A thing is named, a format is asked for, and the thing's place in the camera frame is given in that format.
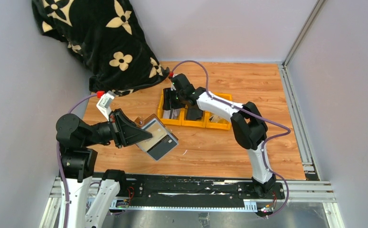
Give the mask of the dark grey credit card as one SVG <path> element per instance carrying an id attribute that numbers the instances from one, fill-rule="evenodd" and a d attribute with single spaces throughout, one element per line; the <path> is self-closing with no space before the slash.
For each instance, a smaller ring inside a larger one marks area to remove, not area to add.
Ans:
<path id="1" fill-rule="evenodd" d="M 157 142 L 154 146 L 152 146 L 147 154 L 151 156 L 154 160 L 159 161 L 163 158 L 167 153 L 173 150 L 176 146 L 178 146 L 178 140 L 171 135 L 164 136 L 159 142 Z"/>

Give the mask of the brown leather card holder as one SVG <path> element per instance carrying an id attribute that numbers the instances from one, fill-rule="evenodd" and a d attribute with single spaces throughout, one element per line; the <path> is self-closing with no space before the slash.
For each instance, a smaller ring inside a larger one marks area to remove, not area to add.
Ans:
<path id="1" fill-rule="evenodd" d="M 144 152 L 149 153 L 157 143 L 168 135 L 168 131 L 156 114 L 151 114 L 147 118 L 137 117 L 134 122 L 138 127 L 151 134 L 151 138 L 136 144 Z"/>

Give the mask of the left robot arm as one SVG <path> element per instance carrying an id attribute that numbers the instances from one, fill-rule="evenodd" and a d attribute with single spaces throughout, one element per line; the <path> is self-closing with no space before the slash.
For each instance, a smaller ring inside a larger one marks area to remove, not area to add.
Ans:
<path id="1" fill-rule="evenodd" d="M 96 197 L 87 206 L 93 182 L 97 151 L 92 145 L 117 148 L 131 146 L 152 138 L 152 134 L 131 121 L 121 109 L 109 114 L 105 122 L 89 125 L 75 114 L 65 114 L 56 123 L 59 172 L 62 180 L 60 228 L 100 228 L 116 196 L 128 190 L 122 170 L 107 170 L 100 181 Z"/>

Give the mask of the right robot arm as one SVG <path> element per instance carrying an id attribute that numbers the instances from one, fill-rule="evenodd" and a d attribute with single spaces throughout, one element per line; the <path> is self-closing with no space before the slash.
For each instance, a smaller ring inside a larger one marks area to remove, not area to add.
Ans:
<path id="1" fill-rule="evenodd" d="M 259 198 L 268 197 L 276 175 L 272 173 L 265 151 L 268 127 L 256 105 L 235 103 L 203 87 L 195 88 L 184 74 L 170 73 L 169 79 L 173 87 L 169 101 L 175 107 L 186 108 L 189 120 L 200 120 L 210 112 L 231 123 L 236 142 L 246 149 L 251 162 L 254 193 Z"/>

